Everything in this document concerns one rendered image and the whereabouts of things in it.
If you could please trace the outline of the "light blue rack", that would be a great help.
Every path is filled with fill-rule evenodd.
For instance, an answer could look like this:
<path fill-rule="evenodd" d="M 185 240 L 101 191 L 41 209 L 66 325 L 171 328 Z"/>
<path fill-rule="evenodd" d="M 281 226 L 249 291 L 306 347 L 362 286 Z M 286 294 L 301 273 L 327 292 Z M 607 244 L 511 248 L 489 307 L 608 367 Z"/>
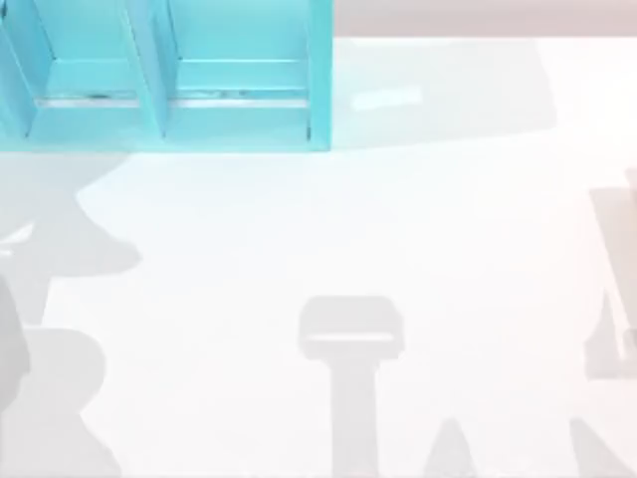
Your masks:
<path fill-rule="evenodd" d="M 333 0 L 0 0 L 0 151 L 326 151 Z"/>

